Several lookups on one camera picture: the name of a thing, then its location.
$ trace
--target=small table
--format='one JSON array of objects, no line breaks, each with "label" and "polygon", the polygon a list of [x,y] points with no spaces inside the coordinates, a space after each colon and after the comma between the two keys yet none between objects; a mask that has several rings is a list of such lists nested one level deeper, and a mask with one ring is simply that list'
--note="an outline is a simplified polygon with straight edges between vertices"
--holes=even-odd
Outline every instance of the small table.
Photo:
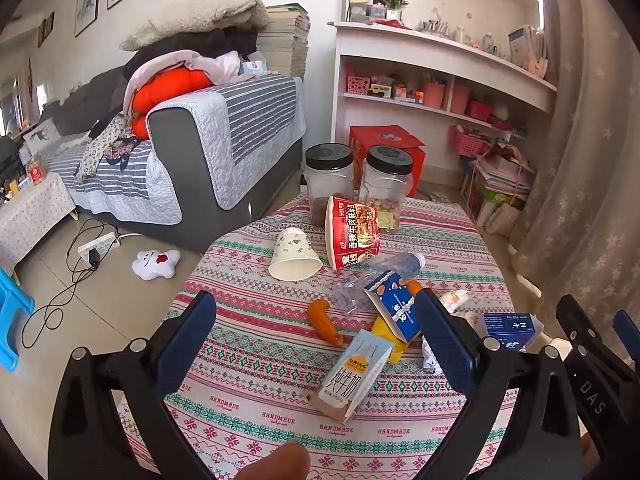
[{"label": "small table", "polygon": [[[360,272],[357,264],[327,266],[324,229],[310,223],[308,197],[300,195],[274,214],[219,238],[182,286],[168,317],[179,316],[200,290],[218,304],[216,323],[179,391],[164,402],[197,455],[219,479],[268,455],[287,440],[309,451],[309,478],[319,480],[411,479],[442,441],[465,403],[443,375],[422,369],[420,340],[398,364],[388,363],[345,426],[306,400],[343,348],[322,340],[306,320],[315,298],[332,298],[340,280]],[[279,282],[268,266],[280,231],[301,228],[323,261],[302,282]],[[383,235],[384,254],[417,251],[427,264],[418,280],[440,293],[465,288],[463,310],[512,312],[513,305],[494,258],[458,205],[405,201],[398,232]],[[347,344],[370,330],[375,309],[329,316]],[[494,428],[473,470],[487,466],[500,444],[516,391],[505,396]],[[151,456],[126,402],[120,419],[138,459]]]},{"label": "small table", "polygon": [[53,172],[0,205],[0,267],[18,285],[15,265],[66,215],[78,220],[75,209],[62,178]]}]

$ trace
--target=blue stool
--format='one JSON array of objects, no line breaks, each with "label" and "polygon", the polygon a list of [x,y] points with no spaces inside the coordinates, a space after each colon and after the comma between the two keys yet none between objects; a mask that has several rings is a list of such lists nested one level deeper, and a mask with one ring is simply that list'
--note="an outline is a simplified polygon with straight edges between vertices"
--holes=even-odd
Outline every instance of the blue stool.
[{"label": "blue stool", "polygon": [[0,269],[0,365],[10,372],[18,365],[18,354],[9,346],[9,327],[19,308],[33,314],[36,302],[17,286],[3,269]]}]

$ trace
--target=floor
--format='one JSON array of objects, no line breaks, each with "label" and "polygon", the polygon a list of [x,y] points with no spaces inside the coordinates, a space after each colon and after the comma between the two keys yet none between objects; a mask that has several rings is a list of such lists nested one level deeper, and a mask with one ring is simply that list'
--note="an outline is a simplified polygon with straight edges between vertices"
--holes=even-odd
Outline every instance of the floor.
[{"label": "floor", "polygon": [[[278,209],[300,192],[299,176],[290,179],[271,203],[266,214]],[[461,205],[457,190],[437,184],[423,183],[419,198],[436,191],[450,202]],[[82,222],[90,216],[81,214],[78,221],[67,217],[41,240],[17,267],[23,290],[42,306],[59,291],[71,284],[71,273],[66,268],[68,247],[78,233]],[[93,239],[95,232],[78,240],[76,247]],[[521,283],[509,264],[510,254],[505,238],[483,234],[506,281],[513,304],[519,312],[534,309],[537,297]],[[137,337],[149,337],[162,321],[174,296],[200,260],[200,254],[181,250],[182,257],[176,274],[169,280],[158,278],[144,282],[130,266],[138,251],[172,249],[169,244],[143,236],[123,238],[100,264],[95,275],[80,283],[76,296],[63,307],[64,318],[56,330],[44,329],[31,349],[18,345],[20,361],[15,372],[9,374],[0,367],[0,419],[32,463],[46,478],[47,442],[53,405],[69,354],[77,346],[87,346],[92,353],[109,352],[124,348]],[[26,343],[37,336],[42,316],[35,317],[25,330]],[[50,325],[58,323],[58,314],[52,314]],[[14,341],[19,341],[21,319],[14,329]]]}]

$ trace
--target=blue gripper pad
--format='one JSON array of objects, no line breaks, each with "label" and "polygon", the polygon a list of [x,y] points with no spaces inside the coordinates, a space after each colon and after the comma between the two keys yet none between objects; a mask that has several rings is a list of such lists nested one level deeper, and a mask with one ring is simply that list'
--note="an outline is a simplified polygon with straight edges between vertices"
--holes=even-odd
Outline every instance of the blue gripper pad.
[{"label": "blue gripper pad", "polygon": [[635,362],[640,362],[640,330],[624,310],[619,310],[613,317],[613,330],[625,346]]},{"label": "blue gripper pad", "polygon": [[418,325],[442,367],[447,381],[457,392],[467,397],[471,396],[475,387],[477,359],[458,336],[452,323],[456,324],[460,332],[466,330],[464,325],[469,330],[473,331],[473,329],[465,319],[451,316],[428,288],[424,288],[416,295],[414,310]]},{"label": "blue gripper pad", "polygon": [[156,359],[156,392],[161,397],[172,394],[180,388],[180,384],[216,322],[216,300],[212,295],[201,292],[192,301],[191,306],[194,307],[193,310],[189,312],[188,307],[182,313],[182,316],[187,313],[188,316]]}]

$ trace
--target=human thumb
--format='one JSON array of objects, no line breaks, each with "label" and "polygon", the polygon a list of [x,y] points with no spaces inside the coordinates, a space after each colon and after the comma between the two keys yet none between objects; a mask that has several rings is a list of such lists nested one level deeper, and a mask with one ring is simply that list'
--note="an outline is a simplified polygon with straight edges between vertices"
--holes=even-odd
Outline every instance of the human thumb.
[{"label": "human thumb", "polygon": [[310,464],[305,447],[289,440],[269,456],[243,467],[234,480],[305,480]]}]

